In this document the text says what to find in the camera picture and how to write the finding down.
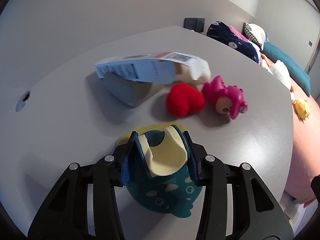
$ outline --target red heart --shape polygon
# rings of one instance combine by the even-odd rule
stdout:
[[[204,103],[204,96],[198,90],[183,83],[174,85],[165,100],[167,111],[175,117],[199,113]]]

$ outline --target bed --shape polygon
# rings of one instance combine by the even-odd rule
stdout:
[[[210,25],[207,36],[238,50],[262,66],[261,51],[270,62],[280,60],[285,64],[291,78],[290,84],[287,76],[287,87],[290,89],[291,85],[294,97],[306,100],[310,108],[309,118],[302,121],[292,106],[293,150],[285,191],[300,204],[311,203],[316,198],[310,187],[311,181],[320,174],[320,108],[310,96],[309,76],[289,55],[268,42],[264,30],[254,24],[245,23],[242,35],[232,26],[217,21]]]

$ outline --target pink dinosaur toy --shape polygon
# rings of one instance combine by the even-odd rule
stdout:
[[[219,114],[230,113],[231,119],[248,110],[248,104],[243,99],[243,91],[237,86],[226,87],[221,76],[216,76],[210,83],[206,82],[202,88],[206,99],[215,104]]]

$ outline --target white table surface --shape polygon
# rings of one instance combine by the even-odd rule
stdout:
[[[93,68],[105,57],[162,51],[197,55],[208,61],[212,77],[221,75],[226,85],[244,90],[249,109],[234,121],[206,106],[199,114],[177,122],[195,143],[224,163],[250,163],[280,200],[292,154],[289,91],[237,51],[173,26],[113,41],[73,58],[30,88],[30,99],[22,111],[15,112],[12,105],[0,117],[0,200],[23,233],[70,163],[95,163],[113,152],[122,134],[175,120],[165,110],[168,89],[130,108],[103,88]],[[195,239],[204,191],[186,219],[144,209],[125,188],[117,190],[116,197],[127,240]]]

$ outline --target checkered pillow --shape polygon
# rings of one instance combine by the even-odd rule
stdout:
[[[244,34],[249,41],[257,44],[261,50],[263,50],[263,44],[266,41],[266,34],[264,30],[255,24],[245,23]]]

